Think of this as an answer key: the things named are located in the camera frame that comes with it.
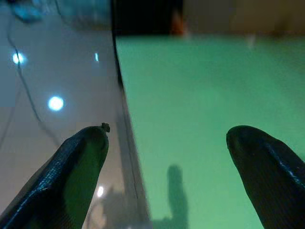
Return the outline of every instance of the green surface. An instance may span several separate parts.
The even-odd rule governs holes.
[[[155,228],[182,228],[180,216],[189,229],[262,229],[225,135],[258,127],[305,160],[305,39],[250,49],[244,38],[121,38],[117,48]]]

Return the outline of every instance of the green mat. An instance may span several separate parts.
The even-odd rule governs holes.
[[[305,38],[120,38],[123,82],[155,229],[262,229],[226,147],[236,125],[305,160]]]

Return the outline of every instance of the tiled floor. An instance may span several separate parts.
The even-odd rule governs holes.
[[[4,5],[0,6],[0,69],[14,79],[15,87],[4,95],[13,102],[0,107],[0,137],[13,113],[0,148],[0,212],[56,151],[39,128],[17,75],[14,49],[7,41],[9,20],[11,38],[24,55],[21,67],[37,112],[59,141],[90,125],[106,122],[111,127],[109,153],[83,228],[114,229],[138,223],[143,217],[138,210],[111,32],[74,30],[56,14],[25,25]],[[60,111],[48,108],[52,96],[64,100]],[[103,187],[101,197],[97,196],[99,186]]]

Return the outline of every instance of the green board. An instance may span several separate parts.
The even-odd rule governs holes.
[[[305,39],[120,38],[117,48],[155,229],[262,229],[225,136],[251,125],[305,160]]]

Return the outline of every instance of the glossy white floor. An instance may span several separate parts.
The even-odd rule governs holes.
[[[39,128],[17,75],[14,49],[7,41],[13,18],[0,6],[1,75],[15,83],[15,91],[5,95],[13,103],[0,107],[1,137],[12,115],[0,148],[0,213],[56,151]],[[110,124],[109,153],[83,228],[126,228],[140,221],[111,32],[76,31],[54,14],[33,25],[14,19],[11,38],[23,54],[21,67],[37,111],[61,143],[84,127]],[[63,99],[59,111],[48,107],[53,96]]]

